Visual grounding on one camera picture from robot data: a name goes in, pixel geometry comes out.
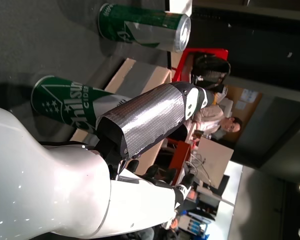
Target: black bag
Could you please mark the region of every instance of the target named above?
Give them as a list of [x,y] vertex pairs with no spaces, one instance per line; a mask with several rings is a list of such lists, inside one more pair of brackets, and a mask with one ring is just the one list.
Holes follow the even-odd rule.
[[199,87],[222,93],[223,86],[218,86],[223,83],[230,71],[229,62],[214,54],[196,52],[193,56],[191,75],[193,83]]

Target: white shirt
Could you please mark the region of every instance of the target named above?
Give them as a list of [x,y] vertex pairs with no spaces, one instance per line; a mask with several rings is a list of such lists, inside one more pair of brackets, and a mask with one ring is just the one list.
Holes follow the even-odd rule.
[[[224,118],[224,112],[218,105],[211,105],[209,107],[202,108],[198,111],[193,118],[193,121],[200,124],[200,129],[206,134],[215,133],[220,127],[220,121]],[[192,125],[192,120],[185,121],[184,126],[188,133]]]

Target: silver duct tape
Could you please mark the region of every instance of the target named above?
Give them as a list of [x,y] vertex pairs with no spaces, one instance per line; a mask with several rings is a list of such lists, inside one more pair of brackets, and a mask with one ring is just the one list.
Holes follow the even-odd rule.
[[184,116],[182,93],[170,84],[160,85],[103,115],[123,131],[129,158],[176,127]]

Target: glasses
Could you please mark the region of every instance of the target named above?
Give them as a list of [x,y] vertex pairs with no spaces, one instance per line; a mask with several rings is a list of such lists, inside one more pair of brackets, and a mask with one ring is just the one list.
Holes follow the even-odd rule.
[[232,133],[234,131],[234,129],[235,129],[235,126],[236,126],[236,124],[233,123],[230,127],[228,127],[227,128],[228,132]]

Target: can lid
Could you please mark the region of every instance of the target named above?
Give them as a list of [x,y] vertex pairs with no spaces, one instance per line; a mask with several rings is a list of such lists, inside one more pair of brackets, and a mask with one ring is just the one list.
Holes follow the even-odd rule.
[[190,31],[191,20],[186,14],[184,14],[181,17],[178,27],[176,29],[174,42],[176,52],[182,52],[186,49],[190,37]]

